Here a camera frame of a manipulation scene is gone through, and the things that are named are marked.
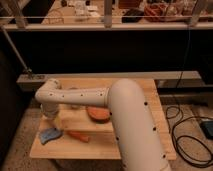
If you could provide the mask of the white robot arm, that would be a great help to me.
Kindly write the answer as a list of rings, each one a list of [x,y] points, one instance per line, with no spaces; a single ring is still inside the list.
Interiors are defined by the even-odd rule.
[[[131,79],[107,88],[60,89],[49,79],[36,92],[44,115],[55,118],[59,104],[107,107],[125,171],[172,171],[144,91]]]

